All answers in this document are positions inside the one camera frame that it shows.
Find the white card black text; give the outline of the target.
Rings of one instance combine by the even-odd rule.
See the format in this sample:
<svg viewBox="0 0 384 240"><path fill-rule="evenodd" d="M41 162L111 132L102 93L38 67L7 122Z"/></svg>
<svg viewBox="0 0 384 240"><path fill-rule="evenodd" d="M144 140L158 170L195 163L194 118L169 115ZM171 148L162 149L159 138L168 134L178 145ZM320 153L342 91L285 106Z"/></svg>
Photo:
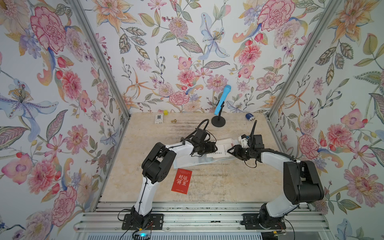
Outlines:
<svg viewBox="0 0 384 240"><path fill-rule="evenodd" d="M213 159L223 159L229 158L231 155L228 153L228 150L233 147L233 144L217 145L218 150L214 153L207 154L208 158Z"/></svg>

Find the red card pink characters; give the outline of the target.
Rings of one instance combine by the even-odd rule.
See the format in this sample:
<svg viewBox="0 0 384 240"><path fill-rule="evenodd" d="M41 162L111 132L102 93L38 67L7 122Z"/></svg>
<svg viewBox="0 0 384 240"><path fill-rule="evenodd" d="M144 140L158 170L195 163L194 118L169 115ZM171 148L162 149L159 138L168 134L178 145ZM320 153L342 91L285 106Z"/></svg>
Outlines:
<svg viewBox="0 0 384 240"><path fill-rule="evenodd" d="M178 169L171 191L187 195L192 173L193 172L189 170Z"/></svg>

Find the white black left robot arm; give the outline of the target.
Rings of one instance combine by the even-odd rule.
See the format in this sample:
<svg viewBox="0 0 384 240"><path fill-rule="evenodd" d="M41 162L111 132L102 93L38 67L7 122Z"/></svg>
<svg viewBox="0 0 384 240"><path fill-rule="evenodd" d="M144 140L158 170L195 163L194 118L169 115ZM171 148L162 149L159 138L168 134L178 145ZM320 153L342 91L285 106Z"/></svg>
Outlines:
<svg viewBox="0 0 384 240"><path fill-rule="evenodd" d="M150 221L153 200L158 185L168 175L175 161L194 162L207 158L207 154L215 153L218 148L216 141L211 141L207 131L210 120L203 120L187 137L179 143L164 145L156 143L142 163L143 184L139 198L131 208L131 221L145 228Z"/></svg>

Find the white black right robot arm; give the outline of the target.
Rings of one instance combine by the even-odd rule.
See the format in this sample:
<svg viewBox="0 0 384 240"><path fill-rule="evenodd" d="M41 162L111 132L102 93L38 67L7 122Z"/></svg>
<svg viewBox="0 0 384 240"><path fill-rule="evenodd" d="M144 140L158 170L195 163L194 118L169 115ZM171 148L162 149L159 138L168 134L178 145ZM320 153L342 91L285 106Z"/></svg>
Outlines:
<svg viewBox="0 0 384 240"><path fill-rule="evenodd" d="M243 162L255 160L256 163L266 164L283 174L282 194L263 204L257 216L261 228L271 229L283 222L283 218L300 204L323 200L325 191L312 161L300 161L286 153L265 148L263 137L255 134L255 128L256 123L248 136L242 135L242 143L233 146L227 153Z"/></svg>

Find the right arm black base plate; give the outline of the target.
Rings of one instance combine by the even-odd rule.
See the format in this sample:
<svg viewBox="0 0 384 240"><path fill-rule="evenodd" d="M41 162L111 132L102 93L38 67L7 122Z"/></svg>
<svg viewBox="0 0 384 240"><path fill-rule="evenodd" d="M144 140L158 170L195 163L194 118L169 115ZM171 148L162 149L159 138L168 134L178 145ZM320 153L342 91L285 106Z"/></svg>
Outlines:
<svg viewBox="0 0 384 240"><path fill-rule="evenodd" d="M240 225L245 226L246 230L285 230L286 224L283 218L271 218L268 216L254 214L242 214L243 220Z"/></svg>

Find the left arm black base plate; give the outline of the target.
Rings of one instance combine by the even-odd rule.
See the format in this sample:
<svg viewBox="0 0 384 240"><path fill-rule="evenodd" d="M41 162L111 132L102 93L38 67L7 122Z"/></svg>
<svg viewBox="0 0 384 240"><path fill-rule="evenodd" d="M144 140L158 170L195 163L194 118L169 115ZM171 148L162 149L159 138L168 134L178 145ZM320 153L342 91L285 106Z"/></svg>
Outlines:
<svg viewBox="0 0 384 240"><path fill-rule="evenodd" d="M145 217L126 214L122 223L122 230L162 230L163 214L149 214Z"/></svg>

